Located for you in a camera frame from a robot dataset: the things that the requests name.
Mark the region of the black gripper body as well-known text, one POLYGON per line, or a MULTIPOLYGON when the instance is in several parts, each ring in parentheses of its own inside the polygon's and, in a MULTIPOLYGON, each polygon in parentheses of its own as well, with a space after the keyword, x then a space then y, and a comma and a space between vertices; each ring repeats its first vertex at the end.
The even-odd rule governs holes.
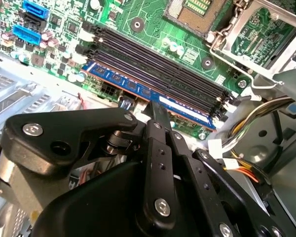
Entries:
POLYGON ((146 167, 127 162, 53 200, 40 214, 33 237, 208 237, 207 223, 196 220, 182 181, 176 188, 176 221, 171 230, 141 229, 146 167))

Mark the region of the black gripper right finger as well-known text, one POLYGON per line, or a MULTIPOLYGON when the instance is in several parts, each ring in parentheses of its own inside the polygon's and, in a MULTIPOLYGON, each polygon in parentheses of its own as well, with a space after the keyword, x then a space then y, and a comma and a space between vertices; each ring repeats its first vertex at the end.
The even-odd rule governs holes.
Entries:
POLYGON ((266 213, 205 150, 191 152, 163 115, 174 155, 178 213, 169 237, 293 237, 283 209, 266 213))

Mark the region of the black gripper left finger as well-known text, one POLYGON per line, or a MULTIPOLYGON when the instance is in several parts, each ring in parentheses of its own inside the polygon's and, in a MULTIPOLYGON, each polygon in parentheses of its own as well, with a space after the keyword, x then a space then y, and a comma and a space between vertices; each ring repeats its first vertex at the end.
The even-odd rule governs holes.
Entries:
POLYGON ((176 194, 166 109, 148 104, 142 122, 122 108, 14 115, 0 138, 0 195, 34 227, 56 198, 127 162, 146 167, 141 229, 172 229, 176 194))

